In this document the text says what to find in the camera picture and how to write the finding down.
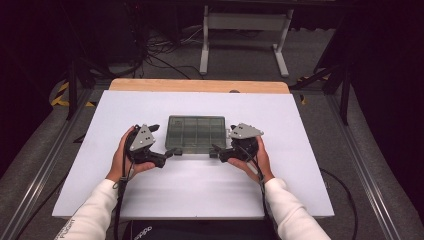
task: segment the table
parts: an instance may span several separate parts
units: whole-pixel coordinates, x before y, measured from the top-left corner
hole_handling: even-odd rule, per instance
[[[228,93],[235,89],[241,93]],[[168,116],[190,114],[222,115],[226,126],[244,121],[263,130],[268,154],[275,159],[271,160],[274,174],[284,177],[311,215],[334,215],[285,83],[163,79],[116,79],[103,93],[52,215],[72,216],[104,179],[119,139],[130,125],[159,124],[151,150],[163,153]],[[185,154],[168,159],[163,169],[149,170],[131,180],[121,217],[261,219],[263,209],[259,186],[244,172],[207,154]]]

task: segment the person's left hand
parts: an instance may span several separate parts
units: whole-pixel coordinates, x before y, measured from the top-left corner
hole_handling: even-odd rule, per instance
[[[124,154],[124,145],[125,140],[127,139],[128,134],[131,133],[131,131],[134,129],[134,126],[132,126],[128,131],[122,136],[121,141],[119,142],[118,149],[116,150],[115,154],[113,155],[113,161],[112,166],[110,168],[109,173],[106,175],[106,179],[112,180],[114,182],[118,182],[119,179],[122,177],[122,157]],[[129,169],[131,167],[131,161],[128,159],[128,157],[125,158],[125,174],[128,174]],[[155,164],[152,162],[145,162],[141,164],[134,164],[134,172],[131,177],[134,177],[137,173],[147,171],[149,169],[152,169],[155,167]]]

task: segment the person's right hand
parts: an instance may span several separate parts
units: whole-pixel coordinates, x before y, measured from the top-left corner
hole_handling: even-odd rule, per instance
[[[265,151],[265,145],[264,145],[264,142],[262,141],[262,138],[260,136],[257,136],[256,140],[258,141],[258,145],[259,145],[259,150],[256,155],[258,160],[258,165],[262,171],[262,174],[264,175],[264,183],[266,183],[270,179],[274,178],[274,174],[272,174],[268,153]],[[259,182],[258,176],[247,166],[247,164],[250,164],[250,163],[246,163],[236,158],[229,158],[228,163],[246,172],[246,174],[252,180]]]

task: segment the sleeve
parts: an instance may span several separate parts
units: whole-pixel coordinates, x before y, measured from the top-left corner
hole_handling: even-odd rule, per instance
[[[265,196],[282,239],[330,239],[305,206],[287,190],[282,179],[269,180],[265,184]]]
[[[90,197],[60,230],[55,240],[104,240],[118,198],[118,190],[114,189],[114,185],[115,183],[108,179],[97,185]]]

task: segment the transparent green box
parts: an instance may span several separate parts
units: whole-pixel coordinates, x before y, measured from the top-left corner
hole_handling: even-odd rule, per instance
[[[212,144],[226,147],[225,118],[169,116],[165,147],[184,154],[210,154]]]

